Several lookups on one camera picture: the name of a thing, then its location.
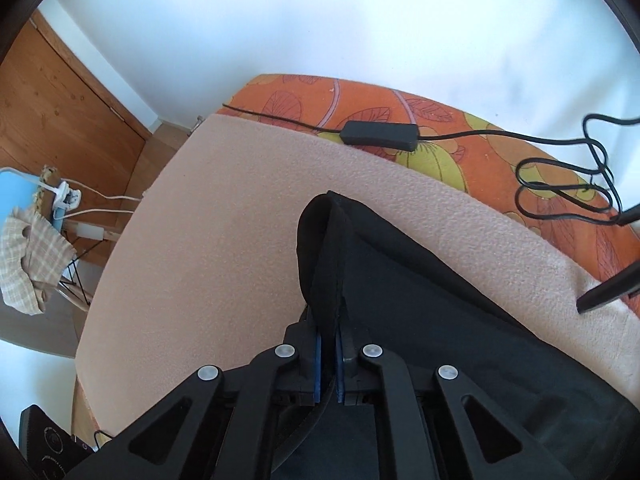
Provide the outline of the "black pants with yellow stripes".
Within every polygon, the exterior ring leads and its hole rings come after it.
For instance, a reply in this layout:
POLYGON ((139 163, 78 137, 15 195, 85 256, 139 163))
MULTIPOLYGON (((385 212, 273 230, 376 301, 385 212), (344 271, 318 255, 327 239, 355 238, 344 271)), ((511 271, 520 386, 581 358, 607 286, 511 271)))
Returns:
POLYGON ((297 228, 300 289, 332 396, 278 455, 279 479, 634 479, 639 412, 390 222, 335 193, 297 228), (336 395, 336 337, 363 326, 371 403, 336 395))

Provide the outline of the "pink bed blanket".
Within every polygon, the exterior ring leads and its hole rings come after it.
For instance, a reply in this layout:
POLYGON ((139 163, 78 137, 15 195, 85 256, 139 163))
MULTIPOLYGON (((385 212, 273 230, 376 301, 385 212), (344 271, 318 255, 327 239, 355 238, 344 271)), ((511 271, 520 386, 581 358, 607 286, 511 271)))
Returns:
POLYGON ((593 277, 469 194, 388 160, 261 122, 210 116, 168 162, 100 278, 75 363, 118 434, 199 367, 278 344, 303 311, 297 225, 314 196, 358 200, 536 336, 639 397, 639 320, 575 307, 593 277))

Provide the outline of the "black device with dials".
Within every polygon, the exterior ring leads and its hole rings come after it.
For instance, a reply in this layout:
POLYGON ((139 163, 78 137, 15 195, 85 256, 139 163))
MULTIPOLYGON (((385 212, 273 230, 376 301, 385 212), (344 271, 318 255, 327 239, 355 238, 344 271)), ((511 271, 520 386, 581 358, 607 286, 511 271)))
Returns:
POLYGON ((58 426, 36 404, 21 412, 18 447, 39 479, 62 480, 94 453, 58 426))

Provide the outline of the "orange floral mattress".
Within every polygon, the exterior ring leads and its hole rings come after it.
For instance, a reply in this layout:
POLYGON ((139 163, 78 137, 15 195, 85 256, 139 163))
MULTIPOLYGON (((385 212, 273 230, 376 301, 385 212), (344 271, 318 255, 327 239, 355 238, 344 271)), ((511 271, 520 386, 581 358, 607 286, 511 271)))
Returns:
POLYGON ((309 134, 445 183, 539 235, 600 282, 592 268, 596 226, 570 220, 573 206, 548 192, 526 193, 535 217, 520 214, 514 169, 540 151, 498 138, 483 119, 407 92, 292 75, 255 78, 216 115, 309 134))

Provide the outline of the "black mini tripod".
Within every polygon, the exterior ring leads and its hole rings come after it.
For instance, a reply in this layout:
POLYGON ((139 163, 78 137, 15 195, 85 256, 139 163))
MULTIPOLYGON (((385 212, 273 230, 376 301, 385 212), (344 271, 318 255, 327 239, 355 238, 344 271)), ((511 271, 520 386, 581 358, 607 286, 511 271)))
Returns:
POLYGON ((632 224, 639 221, 639 205, 623 211, 612 226, 597 226, 593 231, 594 263, 600 283, 576 300, 576 309, 584 314, 615 300, 632 308, 639 301, 639 235, 632 224))

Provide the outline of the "white clip desk lamp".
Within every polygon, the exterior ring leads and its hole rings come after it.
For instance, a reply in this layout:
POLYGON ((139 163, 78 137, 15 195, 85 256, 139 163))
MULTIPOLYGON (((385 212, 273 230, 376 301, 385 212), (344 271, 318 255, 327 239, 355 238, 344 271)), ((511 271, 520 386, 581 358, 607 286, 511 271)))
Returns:
POLYGON ((63 231, 66 214, 76 210, 80 202, 81 192, 71 188, 65 180, 57 186, 42 181, 36 184, 34 211, 48 220, 59 233, 63 231))

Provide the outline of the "wooden door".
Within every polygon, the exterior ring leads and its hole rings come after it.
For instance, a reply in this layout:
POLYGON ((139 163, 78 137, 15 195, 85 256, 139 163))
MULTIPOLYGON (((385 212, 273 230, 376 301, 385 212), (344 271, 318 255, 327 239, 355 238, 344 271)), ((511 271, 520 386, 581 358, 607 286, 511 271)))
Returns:
POLYGON ((42 14, 32 14, 1 63, 1 165, 49 165, 118 194, 150 136, 42 14))

